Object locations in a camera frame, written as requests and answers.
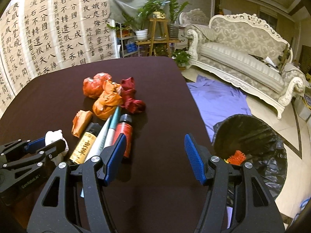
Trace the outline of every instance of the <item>dark brown table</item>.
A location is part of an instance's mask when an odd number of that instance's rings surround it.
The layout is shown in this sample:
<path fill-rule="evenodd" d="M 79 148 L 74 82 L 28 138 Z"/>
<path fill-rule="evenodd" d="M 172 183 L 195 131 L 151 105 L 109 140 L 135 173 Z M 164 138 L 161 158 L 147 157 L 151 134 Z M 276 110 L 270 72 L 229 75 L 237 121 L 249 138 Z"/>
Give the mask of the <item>dark brown table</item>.
<path fill-rule="evenodd" d="M 118 83 L 133 76 L 136 98 L 147 105 L 145 113 L 133 117 L 132 162 L 122 164 L 117 179 L 104 188 L 118 232 L 192 233 L 207 188 L 194 177 L 184 150 L 185 134 L 192 133 L 213 150 L 185 80 L 170 58 L 100 61 L 33 79 L 1 118 L 0 144 L 62 129 L 70 155 L 78 142 L 71 135 L 72 119 L 79 110 L 92 110 L 94 102 L 83 95 L 82 82 L 99 72 L 111 74 Z"/>

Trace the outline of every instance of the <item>sofa seat cushion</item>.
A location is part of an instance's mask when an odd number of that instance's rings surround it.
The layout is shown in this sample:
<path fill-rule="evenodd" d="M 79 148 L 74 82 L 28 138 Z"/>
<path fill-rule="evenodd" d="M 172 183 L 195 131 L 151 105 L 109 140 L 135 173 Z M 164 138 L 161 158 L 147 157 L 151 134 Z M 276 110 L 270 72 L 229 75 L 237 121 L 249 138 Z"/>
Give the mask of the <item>sofa seat cushion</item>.
<path fill-rule="evenodd" d="M 209 42 L 201 46 L 199 53 L 248 75 L 278 93 L 284 89 L 284 81 L 280 74 L 245 52 L 224 44 Z"/>

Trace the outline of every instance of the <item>bottle label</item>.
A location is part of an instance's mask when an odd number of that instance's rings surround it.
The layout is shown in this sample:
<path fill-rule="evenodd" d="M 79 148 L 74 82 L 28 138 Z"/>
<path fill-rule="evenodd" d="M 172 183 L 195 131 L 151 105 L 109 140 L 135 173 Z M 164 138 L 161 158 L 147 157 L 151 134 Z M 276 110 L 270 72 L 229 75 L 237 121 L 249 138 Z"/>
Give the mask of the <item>bottle label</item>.
<path fill-rule="evenodd" d="M 84 163 L 85 158 L 88 155 L 95 140 L 96 136 L 89 132 L 85 132 L 69 159 L 76 164 Z"/>
<path fill-rule="evenodd" d="M 129 158 L 131 152 L 131 144 L 132 144 L 132 133 L 133 127 L 128 123 L 119 123 L 116 127 L 116 132 L 114 134 L 113 144 L 118 139 L 118 136 L 123 133 L 126 136 L 126 150 L 124 153 L 124 157 Z"/>

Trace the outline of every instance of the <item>purple cloth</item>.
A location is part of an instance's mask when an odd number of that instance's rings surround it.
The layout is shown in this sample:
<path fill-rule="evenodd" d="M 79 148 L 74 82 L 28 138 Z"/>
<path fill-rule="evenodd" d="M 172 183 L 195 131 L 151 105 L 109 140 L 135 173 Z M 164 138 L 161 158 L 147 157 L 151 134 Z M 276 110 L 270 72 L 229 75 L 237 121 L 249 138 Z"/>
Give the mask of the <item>purple cloth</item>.
<path fill-rule="evenodd" d="M 198 75 L 197 82 L 187 83 L 207 133 L 213 141 L 214 125 L 235 114 L 252 115 L 246 95 L 231 84 Z"/>

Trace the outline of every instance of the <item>red bottle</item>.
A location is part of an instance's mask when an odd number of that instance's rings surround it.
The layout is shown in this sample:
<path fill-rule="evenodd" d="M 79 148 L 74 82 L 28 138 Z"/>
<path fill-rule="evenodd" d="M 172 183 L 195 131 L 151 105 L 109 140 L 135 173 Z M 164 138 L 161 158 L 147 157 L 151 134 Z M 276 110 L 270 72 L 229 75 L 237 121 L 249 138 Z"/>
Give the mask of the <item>red bottle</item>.
<path fill-rule="evenodd" d="M 120 122 L 118 123 L 116 127 L 116 132 L 114 134 L 113 143 L 116 142 L 118 139 L 118 136 L 123 133 L 126 136 L 126 150 L 124 153 L 125 158 L 130 157 L 131 152 L 131 144 L 132 144 L 132 133 L 133 133 L 133 127 L 132 127 L 132 117 L 129 114 L 124 114 L 120 117 Z"/>

